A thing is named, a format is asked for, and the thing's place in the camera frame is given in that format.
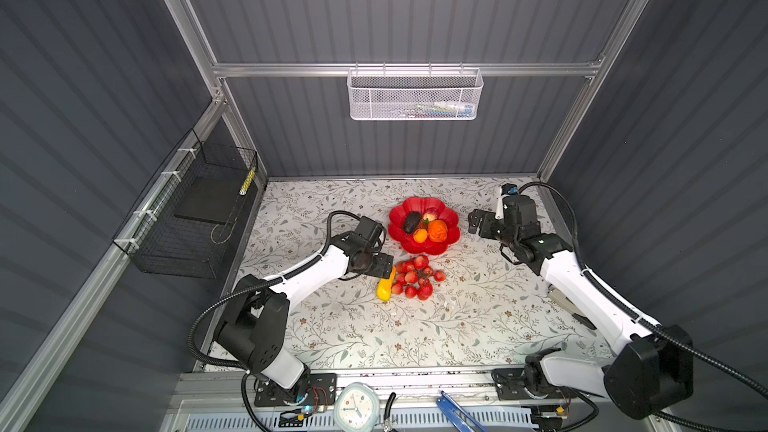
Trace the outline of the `large fake orange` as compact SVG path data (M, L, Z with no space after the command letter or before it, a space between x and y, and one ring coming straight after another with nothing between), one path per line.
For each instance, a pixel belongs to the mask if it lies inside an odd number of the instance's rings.
M434 243L443 243L448 239L449 227L443 221L436 219L427 225L428 239Z

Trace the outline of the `dark fake avocado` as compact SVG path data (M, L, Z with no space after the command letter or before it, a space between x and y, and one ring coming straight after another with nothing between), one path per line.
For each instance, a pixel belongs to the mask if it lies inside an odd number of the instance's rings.
M404 222L403 231L408 234L414 234L422 225L422 214L418 211L410 212Z

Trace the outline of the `small fake orange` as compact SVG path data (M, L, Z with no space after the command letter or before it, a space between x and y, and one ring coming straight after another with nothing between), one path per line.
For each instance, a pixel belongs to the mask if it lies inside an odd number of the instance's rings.
M416 243L421 244L429 239L429 233L425 228L419 228L413 233L412 237Z

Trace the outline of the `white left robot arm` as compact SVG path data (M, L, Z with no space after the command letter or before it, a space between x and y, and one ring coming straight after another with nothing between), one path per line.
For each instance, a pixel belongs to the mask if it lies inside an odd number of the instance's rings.
M310 295L343 278L391 275L393 257L383 251L385 227L347 211L326 220L323 246L276 275L241 278L213 332L213 341L251 376L267 379L297 401L310 387L310 369L285 346L289 315Z

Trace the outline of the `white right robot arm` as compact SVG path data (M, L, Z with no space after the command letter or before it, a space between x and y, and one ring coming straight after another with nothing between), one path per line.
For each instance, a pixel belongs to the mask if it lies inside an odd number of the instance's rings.
M527 356L522 382L531 397L571 389L608 398L628 417L643 419L692 396L693 358L683 349L690 336L678 326L663 337L644 327L647 315L580 266L574 246L542 232L533 199L503 195L495 210L475 209L468 222L470 233L497 241L516 264L563 293L613 352L610 359L591 359L549 348Z

